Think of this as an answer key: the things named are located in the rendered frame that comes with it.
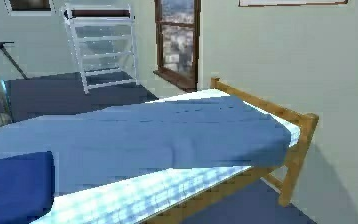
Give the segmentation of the wooden bed with blue blanket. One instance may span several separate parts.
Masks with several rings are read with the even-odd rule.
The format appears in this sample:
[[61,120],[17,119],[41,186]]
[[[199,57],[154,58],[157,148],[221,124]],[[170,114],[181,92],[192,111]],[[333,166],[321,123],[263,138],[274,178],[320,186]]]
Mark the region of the wooden bed with blue blanket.
[[30,224],[180,224],[257,179],[291,199],[318,118],[213,79],[207,90],[0,127],[0,159],[51,152],[51,210]]

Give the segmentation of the brown framed window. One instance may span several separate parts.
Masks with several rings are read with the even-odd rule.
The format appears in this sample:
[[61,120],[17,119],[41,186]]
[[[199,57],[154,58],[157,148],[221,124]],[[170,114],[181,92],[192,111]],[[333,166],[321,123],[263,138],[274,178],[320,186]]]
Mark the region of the brown framed window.
[[156,75],[185,92],[197,90],[201,0],[154,0]]

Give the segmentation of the white ladder shelf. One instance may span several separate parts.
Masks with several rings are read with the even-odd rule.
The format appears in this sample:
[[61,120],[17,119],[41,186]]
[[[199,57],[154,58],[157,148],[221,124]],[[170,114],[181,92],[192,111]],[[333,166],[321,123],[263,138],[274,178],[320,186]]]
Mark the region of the white ladder shelf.
[[[66,18],[68,10],[129,10],[129,18],[77,17]],[[83,91],[135,83],[137,72],[137,46],[134,30],[135,16],[130,4],[83,5],[66,3],[61,9],[70,35],[72,55],[81,76]]]

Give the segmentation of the dark box on shelf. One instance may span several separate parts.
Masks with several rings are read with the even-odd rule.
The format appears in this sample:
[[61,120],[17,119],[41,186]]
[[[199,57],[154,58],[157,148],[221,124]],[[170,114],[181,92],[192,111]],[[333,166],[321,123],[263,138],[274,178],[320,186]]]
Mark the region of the dark box on shelf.
[[64,16],[66,18],[77,17],[115,17],[115,18],[129,18],[129,10],[65,10]]

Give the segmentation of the black floor lamp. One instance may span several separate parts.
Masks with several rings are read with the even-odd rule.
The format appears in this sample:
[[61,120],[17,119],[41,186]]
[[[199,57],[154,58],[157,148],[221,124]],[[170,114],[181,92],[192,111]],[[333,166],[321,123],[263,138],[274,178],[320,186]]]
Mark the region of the black floor lamp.
[[11,64],[16,68],[16,70],[21,74],[24,80],[28,80],[27,75],[24,71],[20,68],[19,64],[14,60],[11,54],[5,48],[6,44],[14,44],[15,42],[12,41],[2,41],[0,42],[0,51],[6,56],[6,58],[11,62]]

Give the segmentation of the dark blue pillow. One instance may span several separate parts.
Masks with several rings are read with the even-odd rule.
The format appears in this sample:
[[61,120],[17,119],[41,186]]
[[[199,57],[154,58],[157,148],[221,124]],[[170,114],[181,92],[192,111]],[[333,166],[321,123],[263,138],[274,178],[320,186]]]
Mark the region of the dark blue pillow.
[[54,202],[55,166],[51,152],[0,159],[0,224],[30,224]]

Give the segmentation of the white framed wall picture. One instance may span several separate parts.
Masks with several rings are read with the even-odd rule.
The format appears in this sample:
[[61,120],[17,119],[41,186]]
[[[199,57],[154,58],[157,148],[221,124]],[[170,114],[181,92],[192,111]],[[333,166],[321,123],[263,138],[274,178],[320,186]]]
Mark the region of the white framed wall picture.
[[4,0],[11,16],[50,16],[54,12],[52,0]]

